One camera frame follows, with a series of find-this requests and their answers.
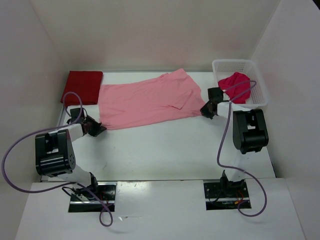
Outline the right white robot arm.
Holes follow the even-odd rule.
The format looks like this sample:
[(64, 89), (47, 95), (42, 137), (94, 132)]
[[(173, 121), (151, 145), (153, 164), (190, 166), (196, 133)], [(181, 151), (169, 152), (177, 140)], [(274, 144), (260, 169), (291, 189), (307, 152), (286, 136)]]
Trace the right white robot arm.
[[(202, 116), (226, 119), (216, 153), (216, 163), (223, 168), (218, 182), (205, 183), (206, 198), (227, 198), (244, 187), (246, 177), (256, 179), (248, 172), (252, 155), (262, 151), (269, 143), (269, 135), (262, 109), (249, 109), (227, 101), (208, 101), (201, 109)], [(237, 152), (233, 162), (222, 162), (225, 140), (231, 130), (231, 143)]]

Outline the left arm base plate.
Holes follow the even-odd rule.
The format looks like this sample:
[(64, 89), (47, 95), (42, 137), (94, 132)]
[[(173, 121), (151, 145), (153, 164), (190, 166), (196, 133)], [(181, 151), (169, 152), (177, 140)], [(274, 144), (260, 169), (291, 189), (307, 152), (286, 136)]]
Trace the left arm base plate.
[[(109, 210), (113, 213), (115, 211), (117, 184), (115, 182), (103, 183), (97, 185), (96, 191), (91, 191), (108, 206)], [(98, 213), (103, 209), (103, 206), (96, 200), (89, 192), (82, 187), (70, 189), (70, 202), (68, 207), (69, 213)]]

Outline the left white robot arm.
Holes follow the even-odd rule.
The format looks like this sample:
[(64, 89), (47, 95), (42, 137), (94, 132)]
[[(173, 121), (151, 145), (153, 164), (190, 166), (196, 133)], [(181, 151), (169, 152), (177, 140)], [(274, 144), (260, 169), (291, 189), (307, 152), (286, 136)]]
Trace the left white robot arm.
[(100, 187), (93, 173), (76, 163), (73, 142), (85, 135), (97, 137), (107, 130), (92, 117), (81, 117), (76, 124), (35, 137), (35, 169), (41, 176), (59, 178), (83, 185), (82, 194), (89, 200), (100, 195)]

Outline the dark red t shirt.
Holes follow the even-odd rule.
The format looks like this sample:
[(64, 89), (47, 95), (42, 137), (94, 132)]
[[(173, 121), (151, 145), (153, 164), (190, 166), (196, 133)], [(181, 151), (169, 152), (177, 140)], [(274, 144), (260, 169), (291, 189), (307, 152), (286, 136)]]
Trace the dark red t shirt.
[(102, 71), (70, 71), (60, 102), (64, 100), (65, 107), (79, 105), (79, 99), (74, 94), (64, 98), (68, 92), (74, 92), (83, 105), (97, 105), (102, 79)]

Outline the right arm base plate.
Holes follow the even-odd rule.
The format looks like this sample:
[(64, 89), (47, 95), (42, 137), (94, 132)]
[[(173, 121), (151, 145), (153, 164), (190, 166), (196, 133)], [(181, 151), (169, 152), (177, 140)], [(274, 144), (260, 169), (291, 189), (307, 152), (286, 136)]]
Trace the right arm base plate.
[(205, 206), (207, 211), (251, 209), (247, 184), (244, 180), (228, 182), (226, 186), (217, 181), (203, 183)]

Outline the pink t shirt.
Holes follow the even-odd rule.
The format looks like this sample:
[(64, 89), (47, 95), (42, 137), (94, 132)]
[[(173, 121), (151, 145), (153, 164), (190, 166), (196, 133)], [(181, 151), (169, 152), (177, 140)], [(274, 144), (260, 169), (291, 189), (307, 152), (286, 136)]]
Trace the pink t shirt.
[(103, 84), (99, 120), (120, 130), (201, 115), (201, 88), (180, 68), (156, 78), (126, 84)]

